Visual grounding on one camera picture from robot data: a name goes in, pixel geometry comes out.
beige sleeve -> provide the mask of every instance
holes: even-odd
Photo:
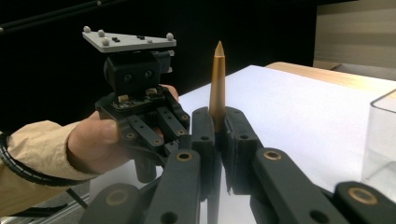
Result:
[[[46,175],[69,179],[89,179],[96,175],[75,170],[66,158],[66,142],[77,123],[60,126],[42,121],[17,130],[8,140],[9,154],[26,166]],[[11,172],[0,160],[0,217],[23,211],[65,191],[26,181]]]

black plastic part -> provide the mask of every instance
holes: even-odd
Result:
[[[107,57],[105,77],[118,96],[142,94],[160,84],[161,65],[148,50],[115,53]]]
[[[137,179],[142,183],[148,183],[157,177],[157,170],[152,160],[139,157],[134,159],[134,168],[136,169]]]
[[[154,196],[155,190],[157,189],[160,181],[161,181],[161,177],[158,177],[139,190],[140,191],[139,207],[142,211],[144,211],[144,214],[146,214],[147,210],[149,209],[149,205],[151,204],[152,197]]]
[[[279,223],[348,223],[283,151],[258,149],[253,169]]]
[[[242,111],[227,106],[224,123],[227,146],[222,149],[221,158],[227,189],[233,188],[234,194],[250,194],[251,163],[262,143]]]
[[[168,139],[178,139],[182,134],[187,134],[183,125],[166,106],[157,108],[158,126]]]
[[[396,223],[396,204],[378,190],[362,183],[350,181],[338,184],[333,203],[350,223]]]
[[[140,223],[140,191],[127,184],[116,184],[102,190],[85,211],[79,224]]]
[[[178,150],[190,150],[192,146],[192,137],[189,134],[181,135],[178,143]]]
[[[257,224],[278,224],[276,212],[270,203],[263,203],[255,197],[250,197],[250,208]]]
[[[162,87],[162,92],[163,92],[163,96],[165,97],[165,105],[171,111],[173,111],[178,122],[180,122],[180,124],[183,125],[183,127],[186,130],[189,130],[190,129],[190,115],[187,114],[183,110],[183,108],[181,107],[181,104],[178,103],[178,101],[175,99],[175,97],[172,95],[172,93],[166,87]]]
[[[212,193],[214,177],[215,131],[207,107],[192,112],[192,149],[201,156],[201,200]]]
[[[200,162],[193,150],[169,155],[144,223],[199,223]]]
[[[163,138],[155,133],[145,121],[137,115],[131,115],[127,118],[133,133],[137,133],[137,138],[143,142],[151,151],[159,152],[163,147]]]
[[[164,152],[166,156],[169,156],[173,151],[178,150],[178,142],[173,141],[165,145]]]
[[[171,55],[169,51],[152,51],[151,53],[160,62],[160,73],[168,73],[171,67]]]

motion capture marker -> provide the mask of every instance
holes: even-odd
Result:
[[[91,28],[89,26],[84,26],[84,33],[90,33],[91,32]]]
[[[107,37],[102,38],[102,44],[103,46],[109,46],[110,45],[110,40],[107,39]]]
[[[105,31],[99,30],[98,35],[99,35],[99,37],[105,37]]]
[[[166,39],[168,39],[169,41],[170,40],[173,40],[173,35],[171,34],[171,33],[168,33],[167,35],[166,35]]]

black curtain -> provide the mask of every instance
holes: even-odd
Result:
[[[0,8],[18,8],[18,1],[7,3],[15,5]],[[127,1],[4,32],[0,35],[0,130],[15,131],[44,119],[62,125],[84,119],[94,103],[112,91],[103,74],[106,55],[82,37],[84,26],[127,35],[172,33],[177,40],[174,72],[163,75],[162,83],[183,94],[210,82],[220,40],[227,74],[250,64],[278,61],[312,65],[316,12],[315,4],[278,6],[257,0]],[[12,14],[3,14],[0,23],[24,15]]]

white surface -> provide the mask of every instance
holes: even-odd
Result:
[[[209,106],[209,94],[206,85],[179,101],[191,114]],[[226,77],[226,105],[245,113],[265,147],[288,153],[330,191],[338,182],[360,180],[369,104],[379,95],[253,65]],[[116,182],[135,184],[133,169],[130,162],[94,179],[91,196]],[[229,195],[223,179],[219,223],[255,223],[248,200]],[[201,212],[206,223],[205,204]]]

